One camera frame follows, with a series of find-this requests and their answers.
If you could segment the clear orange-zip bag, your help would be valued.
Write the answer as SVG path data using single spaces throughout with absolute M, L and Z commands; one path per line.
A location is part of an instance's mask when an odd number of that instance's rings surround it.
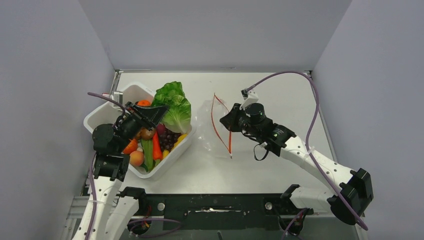
M 220 119 L 230 112 L 226 101 L 215 93 L 205 100 L 196 114 L 196 137 L 202 151 L 211 158 L 234 158 L 234 138 Z

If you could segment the green lettuce head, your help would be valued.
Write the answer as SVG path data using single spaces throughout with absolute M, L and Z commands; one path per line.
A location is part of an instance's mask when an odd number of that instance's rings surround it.
M 167 82 L 156 90 L 152 107 L 168 106 L 161 123 L 174 133 L 187 134 L 191 129 L 192 105 L 179 81 Z

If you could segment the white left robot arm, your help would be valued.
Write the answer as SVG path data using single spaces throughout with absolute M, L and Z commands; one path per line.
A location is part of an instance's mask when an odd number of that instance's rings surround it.
M 89 169 L 91 194 L 75 240 L 118 240 L 132 216 L 139 210 L 145 190 L 126 187 L 130 155 L 124 149 L 143 129 L 153 130 L 169 111 L 169 106 L 138 106 L 128 102 L 113 123 L 103 123 L 92 131 L 95 155 Z

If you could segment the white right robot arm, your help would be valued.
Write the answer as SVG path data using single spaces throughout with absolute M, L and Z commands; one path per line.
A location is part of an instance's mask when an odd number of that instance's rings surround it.
M 256 141 L 266 153 L 296 164 L 328 188 L 324 191 L 291 185 L 281 199 L 286 213 L 309 208 L 331 212 L 348 225 L 365 225 L 361 216 L 374 198 L 371 175 L 366 170 L 343 166 L 307 146 L 292 130 L 268 118 L 260 103 L 245 109 L 236 103 L 219 121 L 230 132 Z

